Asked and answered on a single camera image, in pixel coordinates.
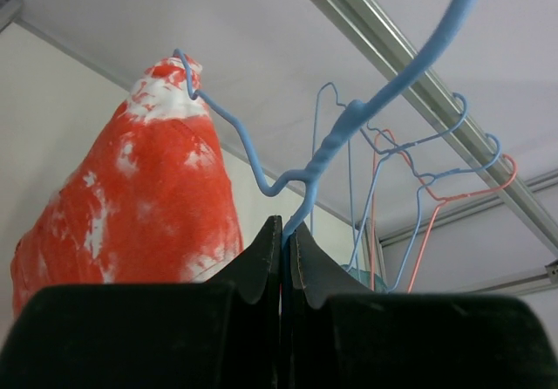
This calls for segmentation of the blue hanger with red trousers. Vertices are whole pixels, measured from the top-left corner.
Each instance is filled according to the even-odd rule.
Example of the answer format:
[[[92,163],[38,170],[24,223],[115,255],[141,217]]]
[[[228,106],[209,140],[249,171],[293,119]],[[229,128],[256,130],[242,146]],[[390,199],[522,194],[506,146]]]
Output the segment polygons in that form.
[[[179,49],[174,56],[179,58],[187,74],[187,94],[190,99],[202,99],[205,104],[225,119],[238,133],[248,156],[257,187],[268,196],[278,195],[289,182],[299,181],[305,185],[303,202],[284,226],[283,235],[291,236],[314,208],[319,180],[333,157],[342,146],[366,122],[378,114],[405,89],[412,86],[446,50],[465,22],[476,0],[452,0],[437,28],[424,44],[418,55],[393,80],[378,91],[368,102],[352,100],[341,112],[329,134],[312,154],[303,169],[290,169],[282,173],[275,183],[269,185],[262,171],[255,148],[244,125],[231,113],[216,104],[204,91],[193,88],[192,71],[186,55]]]

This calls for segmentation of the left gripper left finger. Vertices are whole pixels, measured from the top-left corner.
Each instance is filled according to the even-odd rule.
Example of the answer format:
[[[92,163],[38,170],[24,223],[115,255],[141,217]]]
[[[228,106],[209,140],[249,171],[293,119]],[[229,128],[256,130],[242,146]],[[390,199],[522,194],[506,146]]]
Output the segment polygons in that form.
[[[275,388],[282,220],[204,283],[60,285],[24,307],[4,388]]]

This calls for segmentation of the red white trousers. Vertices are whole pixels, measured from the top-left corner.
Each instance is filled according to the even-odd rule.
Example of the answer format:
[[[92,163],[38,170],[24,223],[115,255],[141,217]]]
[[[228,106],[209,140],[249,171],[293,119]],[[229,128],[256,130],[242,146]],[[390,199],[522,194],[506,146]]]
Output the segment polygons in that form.
[[[244,248],[201,65],[149,67],[18,242],[12,310],[60,284],[203,282]]]

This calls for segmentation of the blue hanger with grey trousers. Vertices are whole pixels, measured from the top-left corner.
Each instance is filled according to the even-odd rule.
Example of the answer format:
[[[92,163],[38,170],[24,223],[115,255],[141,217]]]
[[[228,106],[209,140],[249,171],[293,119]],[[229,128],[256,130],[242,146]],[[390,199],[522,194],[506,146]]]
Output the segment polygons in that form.
[[[318,93],[316,95],[316,107],[315,107],[314,126],[313,126],[312,153],[314,153],[316,151],[316,133],[317,133],[318,115],[319,115],[320,105],[321,105],[321,96],[322,96],[323,91],[326,88],[331,88],[332,91],[335,93],[336,106],[342,107],[343,109],[345,109],[347,107],[345,104],[343,104],[339,101],[338,90],[337,90],[334,83],[328,82],[318,90]],[[465,99],[464,96],[455,92],[453,94],[453,97],[455,99],[458,99],[461,102],[461,104],[463,106],[463,112],[460,114],[459,120],[455,123],[455,125],[452,126],[451,128],[446,129],[442,133],[436,133],[432,136],[423,138],[423,139],[415,141],[415,142],[407,142],[403,145],[399,145],[395,141],[394,136],[393,136],[391,130],[389,130],[389,129],[380,130],[380,129],[377,129],[377,128],[368,127],[368,125],[367,125],[368,130],[370,130],[371,132],[372,131],[377,132],[377,135],[374,139],[374,143],[372,143],[372,140],[367,135],[367,133],[365,133],[362,128],[360,129],[360,133],[364,136],[364,138],[369,143],[369,145],[371,146],[371,148],[374,152],[373,152],[373,160],[372,160],[371,185],[370,185],[370,188],[369,188],[369,191],[368,191],[368,194],[367,194],[367,200],[366,200],[366,203],[365,203],[365,206],[364,206],[363,218],[362,218],[361,222],[359,223],[360,226],[358,228],[357,228],[357,224],[355,223],[355,217],[354,217],[352,165],[351,165],[352,164],[352,162],[351,162],[352,161],[352,159],[351,159],[351,144],[350,144],[350,140],[348,140],[347,149],[348,149],[348,170],[349,170],[348,171],[348,178],[349,178],[349,194],[350,194],[350,220],[351,220],[353,243],[354,243],[354,248],[353,248],[352,253],[351,253],[351,258],[350,258],[350,261],[348,263],[349,266],[356,267],[357,269],[360,269],[359,268],[359,263],[358,263],[358,248],[359,248],[358,245],[360,245],[360,241],[361,241],[362,235],[365,231],[367,221],[369,221],[369,220],[371,221],[371,230],[370,230],[371,240],[370,240],[370,243],[368,244],[368,256],[370,258],[370,272],[371,272],[371,263],[375,262],[375,260],[376,260],[376,256],[377,256],[376,245],[377,244],[375,243],[376,242],[376,235],[375,235],[376,232],[375,232],[375,196],[374,196],[374,194],[375,194],[375,191],[376,191],[376,186],[377,186],[377,182],[378,182],[378,178],[379,178],[379,173],[381,171],[382,166],[393,155],[398,154],[398,151],[400,151],[400,150],[406,150],[408,152],[408,149],[411,148],[411,147],[415,147],[417,145],[426,143],[426,142],[431,141],[431,140],[436,140],[438,138],[444,137],[444,136],[448,135],[449,133],[452,133],[453,131],[457,130],[457,128],[460,127],[461,124],[465,121],[465,118],[468,114],[468,107],[467,107],[466,99]],[[380,136],[383,137],[388,142],[390,142],[392,144],[392,148],[386,148],[384,150],[380,150],[376,146],[376,140]],[[425,177],[426,181],[429,181],[435,175],[435,174],[432,174],[432,173],[422,173],[422,174],[426,174],[426,177]]]

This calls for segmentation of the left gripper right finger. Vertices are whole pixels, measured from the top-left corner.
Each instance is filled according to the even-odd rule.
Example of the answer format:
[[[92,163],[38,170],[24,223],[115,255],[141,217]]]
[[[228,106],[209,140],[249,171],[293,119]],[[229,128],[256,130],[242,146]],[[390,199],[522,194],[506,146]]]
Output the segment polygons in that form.
[[[381,294],[305,226],[287,243],[296,388],[554,388],[557,358],[521,300]]]

